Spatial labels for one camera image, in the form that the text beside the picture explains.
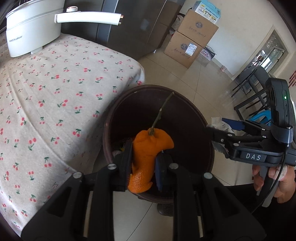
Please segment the right human hand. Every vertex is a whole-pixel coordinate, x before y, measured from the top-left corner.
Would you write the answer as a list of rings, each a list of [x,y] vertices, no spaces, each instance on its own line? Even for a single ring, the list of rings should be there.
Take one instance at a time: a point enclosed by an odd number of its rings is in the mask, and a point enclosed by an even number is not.
[[[259,175],[260,166],[253,165],[252,173],[254,175],[254,188],[256,191],[259,191],[263,185],[264,180]],[[287,166],[283,168],[282,173],[284,173],[283,177],[280,177],[278,187],[274,193],[274,197],[277,198],[278,203],[288,202],[295,192],[295,170],[292,166]]]

